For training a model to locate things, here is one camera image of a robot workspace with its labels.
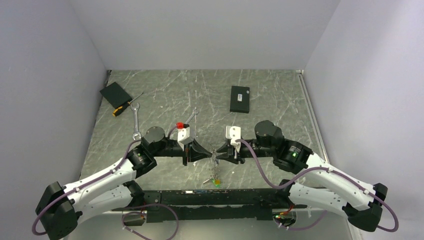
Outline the steel key holder plate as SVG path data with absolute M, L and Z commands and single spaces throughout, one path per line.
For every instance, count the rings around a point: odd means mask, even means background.
M 214 180 L 219 180 L 219 160 L 217 159 L 217 150 L 214 149 L 212 151 L 212 156 L 209 159 L 210 161 L 210 170 L 211 170 L 211 176 L 210 178 L 213 179 L 212 183 L 214 184 Z

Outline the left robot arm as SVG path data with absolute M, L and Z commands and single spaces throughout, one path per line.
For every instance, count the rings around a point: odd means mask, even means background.
M 184 125 L 174 140 L 161 127 L 153 126 L 141 139 L 132 141 L 135 147 L 129 145 L 123 157 L 112 165 L 82 180 L 49 184 L 36 206 L 32 233 L 60 240 L 85 220 L 103 212 L 139 209 L 144 192 L 135 180 L 158 165 L 156 157 L 180 157 L 187 165 L 212 156 L 189 133 L 188 125 Z

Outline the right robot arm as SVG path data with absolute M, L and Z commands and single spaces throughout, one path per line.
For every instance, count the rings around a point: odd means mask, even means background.
M 277 190 L 275 200 L 280 207 L 306 205 L 342 216 L 366 232 L 380 228 L 388 191 L 385 185 L 369 184 L 351 177 L 309 147 L 285 138 L 282 130 L 269 120 L 258 122 L 254 133 L 254 139 L 242 139 L 239 126 L 227 126 L 224 132 L 226 143 L 217 150 L 217 158 L 243 164 L 247 158 L 257 162 L 259 158 L 271 157 L 280 170 L 295 175 L 292 180 L 283 179 L 275 185 L 266 177 L 262 167 L 258 167 L 265 182 Z

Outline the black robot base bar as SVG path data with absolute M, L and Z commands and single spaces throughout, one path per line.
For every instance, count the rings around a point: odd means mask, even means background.
M 273 188 L 146 190 L 122 211 L 146 213 L 148 223 L 179 220 L 255 219 L 270 221 L 273 215 L 289 208 L 306 208 L 293 204 L 288 196 Z

